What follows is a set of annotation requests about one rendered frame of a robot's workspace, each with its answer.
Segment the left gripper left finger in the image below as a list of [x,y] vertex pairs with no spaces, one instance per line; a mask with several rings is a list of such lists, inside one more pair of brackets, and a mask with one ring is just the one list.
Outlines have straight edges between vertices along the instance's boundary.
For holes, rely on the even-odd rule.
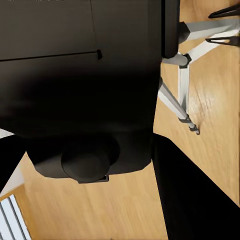
[[25,153],[21,136],[0,138],[0,194]]

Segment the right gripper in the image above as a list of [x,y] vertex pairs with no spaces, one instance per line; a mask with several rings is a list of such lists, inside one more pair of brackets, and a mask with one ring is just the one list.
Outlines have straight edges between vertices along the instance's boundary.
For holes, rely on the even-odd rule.
[[[208,18],[223,18],[223,17],[234,17],[240,16],[240,3],[235,4],[233,6],[221,9],[217,12],[212,13]],[[238,46],[240,47],[240,32],[235,36],[227,36],[227,37],[210,37],[205,39],[208,43],[212,43],[214,41],[219,41],[219,45],[227,45],[227,46]]]

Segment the digital camera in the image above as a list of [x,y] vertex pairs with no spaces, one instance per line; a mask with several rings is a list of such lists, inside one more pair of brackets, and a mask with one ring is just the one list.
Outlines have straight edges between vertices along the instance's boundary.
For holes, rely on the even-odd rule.
[[44,177],[143,170],[179,28],[180,0],[0,0],[0,129]]

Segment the camera tripod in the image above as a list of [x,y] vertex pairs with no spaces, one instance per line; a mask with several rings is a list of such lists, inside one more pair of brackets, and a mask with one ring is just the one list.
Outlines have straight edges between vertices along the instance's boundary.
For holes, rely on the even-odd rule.
[[[240,18],[199,21],[185,23],[180,21],[179,44],[204,37],[212,38],[234,37],[240,32]],[[190,64],[209,51],[218,47],[218,42],[203,42],[186,54],[178,52],[170,59],[161,57],[162,64],[178,65],[178,101],[160,77],[158,97],[170,108],[183,124],[189,125],[191,132],[200,135],[189,116]]]

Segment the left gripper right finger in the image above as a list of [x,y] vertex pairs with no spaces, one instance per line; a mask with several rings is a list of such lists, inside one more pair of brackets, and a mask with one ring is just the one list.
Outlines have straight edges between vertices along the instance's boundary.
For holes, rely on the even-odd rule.
[[153,133],[151,161],[168,240],[240,240],[240,207],[171,139]]

